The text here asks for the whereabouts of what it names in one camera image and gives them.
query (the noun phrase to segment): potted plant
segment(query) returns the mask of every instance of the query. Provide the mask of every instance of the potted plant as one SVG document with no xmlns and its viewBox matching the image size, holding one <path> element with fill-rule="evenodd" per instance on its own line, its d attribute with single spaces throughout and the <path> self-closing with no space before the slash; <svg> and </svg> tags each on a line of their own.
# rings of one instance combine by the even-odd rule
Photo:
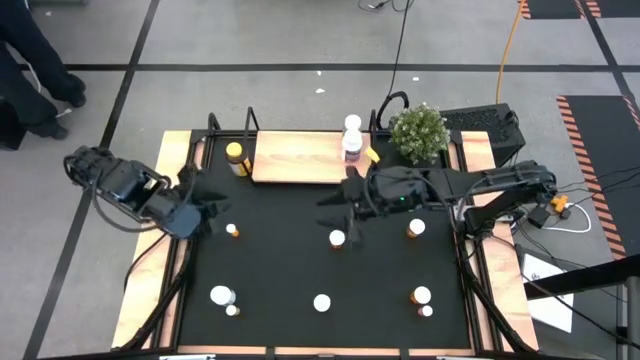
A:
<svg viewBox="0 0 640 360">
<path fill-rule="evenodd" d="M 449 144 L 450 133 L 444 127 L 446 121 L 437 108 L 429 107 L 427 103 L 404 109 L 391 117 L 391 142 L 413 164 L 420 160 L 434 162 Z"/>
</svg>

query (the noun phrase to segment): person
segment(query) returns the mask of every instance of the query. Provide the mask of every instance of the person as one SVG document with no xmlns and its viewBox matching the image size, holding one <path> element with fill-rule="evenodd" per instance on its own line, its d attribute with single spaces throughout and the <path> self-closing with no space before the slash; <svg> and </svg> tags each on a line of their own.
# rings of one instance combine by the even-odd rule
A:
<svg viewBox="0 0 640 360">
<path fill-rule="evenodd" d="M 0 97 L 13 106 L 29 132 L 62 140 L 68 131 L 58 124 L 58 110 L 22 75 L 7 44 L 28 61 L 52 98 L 84 106 L 86 86 L 67 72 L 62 60 L 36 25 L 24 0 L 0 0 Z"/>
</svg>

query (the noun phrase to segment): yellow bottle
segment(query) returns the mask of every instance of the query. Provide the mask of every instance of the yellow bottle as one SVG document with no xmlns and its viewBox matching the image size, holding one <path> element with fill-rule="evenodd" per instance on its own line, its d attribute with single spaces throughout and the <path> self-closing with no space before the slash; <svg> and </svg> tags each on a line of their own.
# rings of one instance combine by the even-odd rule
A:
<svg viewBox="0 0 640 360">
<path fill-rule="evenodd" d="M 239 143 L 233 142 L 227 145 L 227 161 L 236 176 L 247 176 L 251 173 L 251 161 Z"/>
</svg>

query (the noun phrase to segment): concrete floor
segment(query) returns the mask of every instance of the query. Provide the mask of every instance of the concrete floor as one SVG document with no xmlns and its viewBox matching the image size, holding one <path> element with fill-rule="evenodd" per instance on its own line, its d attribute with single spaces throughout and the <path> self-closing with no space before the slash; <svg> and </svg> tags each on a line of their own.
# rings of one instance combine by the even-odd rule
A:
<svg viewBox="0 0 640 360">
<path fill-rule="evenodd" d="M 91 0 L 86 6 L 39 6 L 34 16 L 68 64 L 127 64 L 150 0 Z M 393 63 L 402 14 L 359 10 L 356 0 L 161 0 L 141 64 Z M 402 63 L 498 64 L 516 1 L 417 0 L 410 10 Z M 598 20 L 621 64 L 640 64 L 639 19 Z M 524 20 L 511 64 L 606 64 L 586 20 Z M 97 145 L 123 72 L 78 72 L 87 105 L 63 120 L 64 142 L 27 135 L 20 151 L 0 152 L 0 355 L 21 358 L 80 199 L 66 179 L 62 157 Z M 495 72 L 398 73 L 395 89 L 413 102 L 442 109 L 494 101 Z M 625 74 L 640 91 L 640 74 Z M 335 129 L 350 113 L 368 117 L 388 91 L 383 71 L 154 72 L 133 78 L 111 149 L 117 156 L 155 164 L 165 130 L 203 128 L 214 111 L 223 128 L 243 126 L 253 106 L 267 129 Z M 318 88 L 326 92 L 316 94 Z M 505 75 L 502 99 L 516 110 L 535 159 L 559 185 L 581 181 L 555 102 L 556 95 L 619 95 L 610 73 Z M 585 203 L 592 219 L 595 211 Z M 567 227 L 581 227 L 573 217 Z M 611 260 L 602 228 L 584 236 L 531 230 L 556 256 L 585 265 Z M 135 237 L 109 227 L 93 211 L 84 222 L 39 356 L 108 351 L 122 281 Z M 518 242 L 529 247 L 524 239 Z"/>
</svg>

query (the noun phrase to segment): wooden table frame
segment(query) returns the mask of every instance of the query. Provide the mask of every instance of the wooden table frame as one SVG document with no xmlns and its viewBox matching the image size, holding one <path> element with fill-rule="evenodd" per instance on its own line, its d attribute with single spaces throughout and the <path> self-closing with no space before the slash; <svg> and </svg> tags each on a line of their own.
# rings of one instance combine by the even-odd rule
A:
<svg viewBox="0 0 640 360">
<path fill-rule="evenodd" d="M 192 141 L 191 131 L 167 131 L 164 133 L 162 145 L 158 155 L 156 171 L 171 177 L 177 183 L 176 174 L 182 168 L 189 155 Z M 462 149 L 464 160 L 468 171 L 478 171 L 495 167 L 493 154 L 489 138 L 485 132 L 462 132 Z M 203 157 L 205 144 L 203 141 L 196 143 L 194 154 L 192 154 L 196 164 L 200 164 Z M 450 144 L 449 155 L 451 166 L 459 169 L 458 154 L 456 147 Z M 484 205 L 495 197 L 498 193 L 484 194 L 474 197 L 476 205 Z M 494 233 L 502 239 L 513 242 L 511 231 L 507 224 L 497 224 Z M 142 233 L 138 238 L 138 243 L 134 253 L 134 259 L 142 253 L 148 246 L 160 236 L 159 231 Z M 151 251 L 129 277 L 128 287 L 124 294 L 120 316 L 112 346 L 117 347 L 126 343 L 147 319 L 149 313 L 158 303 L 165 273 L 167 269 L 170 253 L 170 240 L 163 240 L 153 251 Z M 181 266 L 185 251 L 185 241 L 177 243 L 176 261 L 173 263 L 172 274 L 175 276 Z M 538 348 L 533 322 L 529 314 L 529 307 L 522 285 L 520 266 L 517 254 L 512 247 L 507 246 L 495 238 L 488 238 L 481 244 L 485 263 L 491 285 L 493 299 L 502 314 L 508 320 L 514 330 L 529 346 Z M 467 243 L 467 249 L 472 251 L 472 244 Z M 476 274 L 478 273 L 478 254 L 474 255 L 470 261 Z M 176 295 L 167 309 L 163 322 L 161 336 L 157 339 L 159 347 L 172 346 L 174 336 L 174 324 L 177 316 Z M 477 318 L 480 326 L 480 336 L 485 350 L 494 350 L 492 346 L 492 335 L 488 321 L 488 315 L 480 303 L 475 299 Z M 510 350 L 505 339 L 502 344 L 506 351 Z M 150 346 L 150 341 L 145 343 L 145 347 Z M 448 355 L 448 356 L 468 356 L 475 353 L 475 344 L 471 349 L 410 349 L 410 356 Z M 179 353 L 215 353 L 215 354 L 243 354 L 243 355 L 265 355 L 266 347 L 246 347 L 246 346 L 180 346 Z M 362 349 L 362 348 L 298 348 L 298 347 L 276 347 L 276 355 L 371 355 L 371 356 L 399 356 L 399 349 Z"/>
</svg>

